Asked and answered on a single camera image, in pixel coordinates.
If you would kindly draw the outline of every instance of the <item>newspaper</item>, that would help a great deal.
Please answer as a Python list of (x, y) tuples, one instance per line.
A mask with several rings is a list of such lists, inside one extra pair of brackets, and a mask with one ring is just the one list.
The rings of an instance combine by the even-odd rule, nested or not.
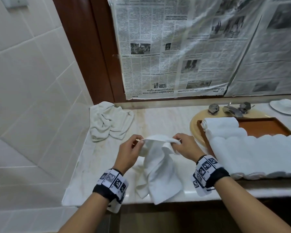
[(109, 0), (126, 99), (223, 95), (264, 0)]
[(291, 0), (266, 0), (262, 12), (228, 96), (291, 94)]

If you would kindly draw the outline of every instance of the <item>wooden tray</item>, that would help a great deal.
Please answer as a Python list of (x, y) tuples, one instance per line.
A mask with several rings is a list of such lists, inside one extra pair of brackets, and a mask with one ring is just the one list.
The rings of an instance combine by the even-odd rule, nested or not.
[[(239, 122), (239, 127), (245, 129), (248, 136), (254, 136), (256, 138), (264, 135), (276, 135), (283, 134), (285, 136), (291, 135), (291, 131), (283, 125), (277, 118), (236, 118)], [(197, 127), (201, 132), (201, 135), (205, 141), (209, 154), (215, 157), (213, 150), (209, 144), (206, 134), (202, 128), (202, 120), (197, 121)]]

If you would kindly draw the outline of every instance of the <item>chrome faucet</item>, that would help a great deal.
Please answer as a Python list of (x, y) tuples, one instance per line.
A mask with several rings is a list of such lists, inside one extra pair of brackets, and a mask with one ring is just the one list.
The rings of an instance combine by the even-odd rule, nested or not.
[(231, 106), (231, 102), (228, 105), (224, 106), (222, 110), (224, 113), (231, 113), (234, 117), (237, 118), (244, 117), (243, 113), (239, 109)]

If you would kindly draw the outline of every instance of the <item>marble countertop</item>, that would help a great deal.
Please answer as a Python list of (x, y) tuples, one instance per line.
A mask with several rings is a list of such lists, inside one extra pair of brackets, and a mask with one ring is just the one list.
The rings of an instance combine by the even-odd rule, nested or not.
[[(102, 173), (113, 166), (119, 145), (131, 135), (140, 134), (143, 137), (148, 137), (154, 134), (164, 134), (172, 137), (176, 133), (190, 134), (191, 118), (199, 111), (207, 108), (207, 106), (184, 106), (133, 109), (135, 117), (123, 140), (109, 136), (104, 141), (93, 143), (88, 135), (62, 204), (64, 206), (82, 205), (92, 193), (93, 187)], [(260, 110), (270, 117), (278, 118), (291, 130), (291, 116), (276, 112), (268, 103), (255, 104), (254, 109)], [(198, 196), (194, 185), (190, 181), (190, 176), (193, 174), (196, 164), (182, 156), (173, 155), (172, 159), (182, 182), (183, 190), (166, 202), (220, 199), (215, 190), (207, 196)], [(136, 164), (124, 175), (129, 182), (129, 186), (123, 204), (152, 203), (149, 195), (141, 199), (135, 192), (136, 181), (141, 173), (142, 164), (143, 159), (139, 157)], [(291, 179), (243, 181), (241, 185), (257, 198), (291, 196)]]

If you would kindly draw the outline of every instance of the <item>wrist strap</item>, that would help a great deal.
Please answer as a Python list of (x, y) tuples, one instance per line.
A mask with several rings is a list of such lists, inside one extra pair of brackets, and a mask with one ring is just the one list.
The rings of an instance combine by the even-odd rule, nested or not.
[(121, 204), (125, 197), (127, 187), (128, 181), (122, 176), (120, 171), (108, 169), (97, 181), (93, 192), (100, 194), (110, 202), (116, 199), (116, 201)]
[(203, 188), (213, 187), (217, 180), (225, 176), (229, 176), (229, 173), (212, 155), (205, 155), (198, 160), (194, 178)]

